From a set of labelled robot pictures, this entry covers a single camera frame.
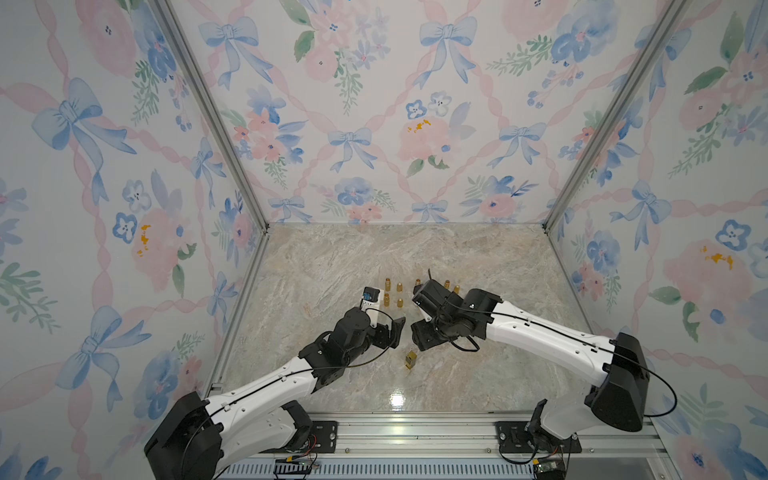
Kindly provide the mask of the gold square lipstick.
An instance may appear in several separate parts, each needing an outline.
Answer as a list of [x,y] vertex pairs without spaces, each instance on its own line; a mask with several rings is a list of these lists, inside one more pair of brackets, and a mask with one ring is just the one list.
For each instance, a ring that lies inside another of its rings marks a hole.
[[418,358],[417,354],[413,351],[410,351],[405,357],[406,368],[411,370],[416,365],[417,358]]

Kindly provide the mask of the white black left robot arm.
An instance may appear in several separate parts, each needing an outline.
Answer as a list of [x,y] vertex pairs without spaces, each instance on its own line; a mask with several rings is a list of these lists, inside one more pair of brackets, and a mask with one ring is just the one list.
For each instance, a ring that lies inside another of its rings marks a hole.
[[157,479],[214,479],[230,465],[263,452],[298,450],[312,420],[302,399],[361,367],[369,348],[399,345],[406,320],[386,325],[371,319],[373,308],[353,307],[331,331],[321,333],[275,371],[235,390],[175,402],[144,447]]

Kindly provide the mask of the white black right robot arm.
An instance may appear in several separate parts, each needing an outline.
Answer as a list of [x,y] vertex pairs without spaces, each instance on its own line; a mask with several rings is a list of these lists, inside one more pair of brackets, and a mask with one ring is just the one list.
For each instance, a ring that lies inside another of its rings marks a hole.
[[462,338],[474,348],[489,340],[535,354],[587,382],[583,390],[537,403],[526,432],[538,447],[550,448],[599,425],[624,432],[642,429],[650,373],[635,337],[577,331],[485,290],[459,295],[433,280],[415,287],[412,301],[425,316],[411,327],[420,351]]

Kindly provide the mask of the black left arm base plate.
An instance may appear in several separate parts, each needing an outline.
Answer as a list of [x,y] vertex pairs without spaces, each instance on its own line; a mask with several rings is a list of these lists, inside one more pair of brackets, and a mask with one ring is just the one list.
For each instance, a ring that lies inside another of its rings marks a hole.
[[314,421],[308,430],[298,431],[285,447],[266,450],[266,453],[295,456],[307,453],[334,453],[339,435],[338,427],[337,421]]

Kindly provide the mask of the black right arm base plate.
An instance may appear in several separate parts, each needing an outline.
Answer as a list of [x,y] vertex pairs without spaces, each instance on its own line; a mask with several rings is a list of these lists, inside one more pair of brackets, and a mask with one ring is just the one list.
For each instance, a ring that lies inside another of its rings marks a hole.
[[578,439],[571,436],[558,439],[542,428],[534,429],[527,421],[499,421],[494,423],[496,438],[503,454],[541,454],[582,452]]

